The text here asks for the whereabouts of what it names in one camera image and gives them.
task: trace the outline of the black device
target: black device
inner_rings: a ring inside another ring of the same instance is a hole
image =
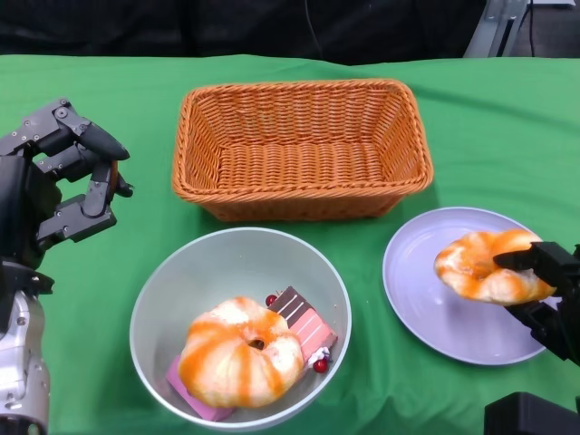
[[[50,383],[37,297],[52,292],[53,280],[36,269],[54,245],[115,225],[114,195],[132,195],[117,167],[128,158],[118,141],[79,116],[66,98],[31,113],[0,138],[0,435],[28,434],[31,427],[46,433]],[[86,193],[62,201],[58,181],[88,175]]]
[[[494,257],[500,267],[528,271],[556,288],[556,309],[544,302],[508,306],[547,350],[580,365],[580,245],[569,254],[555,242],[535,242],[526,251]],[[576,398],[580,412],[580,398]],[[515,392],[485,409],[485,435],[577,435],[580,416],[533,394]]]

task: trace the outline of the green tablecloth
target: green tablecloth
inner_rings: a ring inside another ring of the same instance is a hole
[[[174,250],[226,227],[171,191],[179,105],[186,92],[221,82],[392,77],[419,102],[435,166],[427,191],[388,216],[344,223],[266,225],[320,249],[353,305],[341,370],[299,416],[266,434],[480,434],[483,407],[528,391],[572,408],[580,369],[542,353],[508,367],[456,362],[415,339],[383,288],[390,237],[417,214],[445,206],[495,210],[572,249],[580,242],[580,61],[452,60],[348,68],[252,57],[194,59],[0,58],[0,132],[58,97],[97,121],[131,153],[121,169],[136,186],[118,198],[116,227],[55,247],[42,271],[52,374],[52,433],[204,434],[158,405],[129,351],[135,299]],[[63,193],[84,191],[63,183]]]

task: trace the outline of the wicker basket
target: wicker basket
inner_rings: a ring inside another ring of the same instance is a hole
[[[173,188],[224,221],[378,217],[432,178],[400,82],[212,86],[182,104]]]

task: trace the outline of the purple plate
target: purple plate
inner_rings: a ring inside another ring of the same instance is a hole
[[[511,228],[527,229],[497,213],[463,207],[433,210],[403,225],[387,246],[382,281],[405,326],[436,351],[466,363],[518,363],[542,352],[505,308],[461,298],[433,270],[437,254],[465,234]]]

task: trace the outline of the glazed donut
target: glazed donut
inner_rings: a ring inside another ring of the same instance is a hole
[[[264,350],[250,346],[254,340],[264,342]],[[208,406],[257,408],[288,391],[303,367],[300,340],[284,317],[237,297],[193,321],[178,373]]]
[[[514,305],[545,299],[555,289],[532,270],[514,272],[493,261],[498,254],[529,249],[536,241],[541,239],[524,229],[469,233],[437,255],[435,273],[458,295],[475,301]]]

